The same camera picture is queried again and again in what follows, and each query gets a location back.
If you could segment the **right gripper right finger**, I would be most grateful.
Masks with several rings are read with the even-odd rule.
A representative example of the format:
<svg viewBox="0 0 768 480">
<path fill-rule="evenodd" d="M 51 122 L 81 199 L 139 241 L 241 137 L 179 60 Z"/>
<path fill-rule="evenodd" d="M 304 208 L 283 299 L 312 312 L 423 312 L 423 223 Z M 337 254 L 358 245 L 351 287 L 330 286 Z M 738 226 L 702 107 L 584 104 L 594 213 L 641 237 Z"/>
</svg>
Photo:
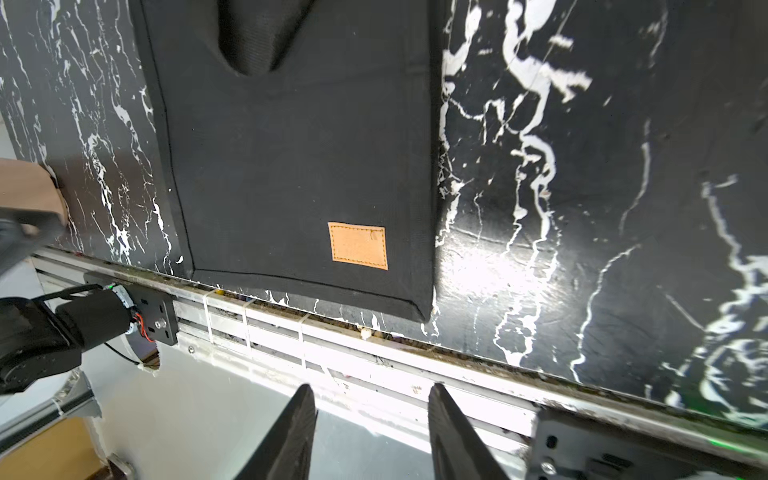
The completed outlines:
<svg viewBox="0 0 768 480">
<path fill-rule="evenodd" d="M 430 390 L 428 426 L 436 479 L 508 479 L 442 383 Z"/>
</svg>

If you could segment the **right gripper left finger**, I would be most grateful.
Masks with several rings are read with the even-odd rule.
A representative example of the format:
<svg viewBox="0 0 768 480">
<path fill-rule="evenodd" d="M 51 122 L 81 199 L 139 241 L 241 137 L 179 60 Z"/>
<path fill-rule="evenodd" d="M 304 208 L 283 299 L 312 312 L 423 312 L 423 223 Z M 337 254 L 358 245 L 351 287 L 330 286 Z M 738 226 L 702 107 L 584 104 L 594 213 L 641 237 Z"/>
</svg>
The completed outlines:
<svg viewBox="0 0 768 480">
<path fill-rule="evenodd" d="M 235 479 L 308 479 L 316 421 L 314 392 L 302 384 Z"/>
</svg>

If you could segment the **black canvas bag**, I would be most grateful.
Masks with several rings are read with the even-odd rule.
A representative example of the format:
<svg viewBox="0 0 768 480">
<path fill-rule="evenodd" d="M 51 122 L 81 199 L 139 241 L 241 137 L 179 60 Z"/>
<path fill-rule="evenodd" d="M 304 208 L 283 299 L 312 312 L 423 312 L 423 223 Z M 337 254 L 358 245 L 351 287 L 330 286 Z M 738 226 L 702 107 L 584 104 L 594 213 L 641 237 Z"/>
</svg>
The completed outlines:
<svg viewBox="0 0 768 480">
<path fill-rule="evenodd" d="M 189 279 L 425 322 L 443 1 L 133 1 Z"/>
</svg>

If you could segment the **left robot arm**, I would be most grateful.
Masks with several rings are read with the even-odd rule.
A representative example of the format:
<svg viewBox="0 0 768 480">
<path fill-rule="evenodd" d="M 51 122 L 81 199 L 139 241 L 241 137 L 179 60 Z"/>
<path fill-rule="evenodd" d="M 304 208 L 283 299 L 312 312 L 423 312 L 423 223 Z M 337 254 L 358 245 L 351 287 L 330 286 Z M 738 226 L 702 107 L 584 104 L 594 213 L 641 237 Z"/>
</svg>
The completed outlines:
<svg viewBox="0 0 768 480">
<path fill-rule="evenodd" d="M 50 211 L 1 209 L 1 272 L 63 233 Z M 127 332 L 139 311 L 120 284 L 85 284 L 35 298 L 1 299 L 1 394 L 81 365 L 83 353 Z"/>
</svg>

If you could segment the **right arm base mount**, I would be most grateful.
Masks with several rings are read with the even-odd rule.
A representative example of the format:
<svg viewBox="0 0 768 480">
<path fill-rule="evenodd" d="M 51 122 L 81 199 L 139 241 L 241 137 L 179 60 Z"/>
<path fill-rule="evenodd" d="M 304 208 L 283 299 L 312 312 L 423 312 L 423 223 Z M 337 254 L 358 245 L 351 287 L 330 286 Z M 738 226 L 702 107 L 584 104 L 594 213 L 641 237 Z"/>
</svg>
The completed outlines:
<svg viewBox="0 0 768 480">
<path fill-rule="evenodd" d="M 625 428 L 545 410 L 527 479 L 765 479 L 767 471 Z"/>
</svg>

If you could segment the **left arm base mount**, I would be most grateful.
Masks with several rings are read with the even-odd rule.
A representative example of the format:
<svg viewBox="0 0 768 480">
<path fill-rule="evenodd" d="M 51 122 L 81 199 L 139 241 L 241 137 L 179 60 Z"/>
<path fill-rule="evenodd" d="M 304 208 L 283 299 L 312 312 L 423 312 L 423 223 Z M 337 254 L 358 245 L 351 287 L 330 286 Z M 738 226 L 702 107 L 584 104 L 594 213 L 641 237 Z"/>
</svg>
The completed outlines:
<svg viewBox="0 0 768 480">
<path fill-rule="evenodd" d="M 86 273 L 84 279 L 87 284 L 114 290 L 125 305 L 130 305 L 137 329 L 146 340 L 169 346 L 178 343 L 178 321 L 169 294 L 97 272 Z"/>
</svg>

